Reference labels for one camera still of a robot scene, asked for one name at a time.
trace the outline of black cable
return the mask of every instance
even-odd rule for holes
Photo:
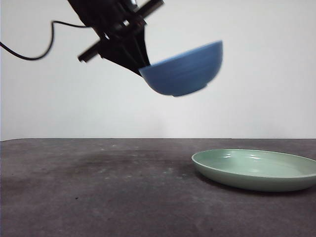
[[[77,28],[89,28],[89,26],[78,26],[78,25],[73,25],[73,24],[69,24],[69,23],[66,23],[66,22],[62,22],[62,21],[52,21],[51,22],[51,40],[50,40],[50,44],[46,50],[45,53],[43,53],[41,56],[38,56],[38,57],[34,57],[34,58],[30,58],[30,57],[25,57],[21,54],[18,54],[16,52],[14,52],[13,50],[11,50],[10,48],[8,48],[7,46],[5,46],[2,42],[0,42],[0,46],[2,48],[4,48],[6,51],[8,51],[9,53],[13,54],[14,56],[18,57],[18,58],[21,58],[21,59],[24,59],[24,60],[29,60],[29,61],[35,61],[35,60],[39,60],[43,57],[45,57],[49,51],[51,50],[52,46],[53,46],[53,43],[54,43],[54,23],[56,24],[62,24],[62,25],[66,25],[66,26],[71,26],[71,27],[77,27]]]

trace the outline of white backdrop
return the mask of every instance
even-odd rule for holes
[[[56,25],[42,61],[1,50],[1,139],[316,138],[315,12],[314,0],[165,0],[147,19],[151,62],[224,43],[217,78],[178,98],[100,57],[80,63],[97,35]],[[66,0],[2,0],[1,41],[37,56],[53,19],[80,24]]]

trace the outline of light green plate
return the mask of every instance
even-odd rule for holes
[[[316,184],[316,160],[295,155],[224,149],[196,153],[192,160],[204,176],[242,189],[286,192]]]

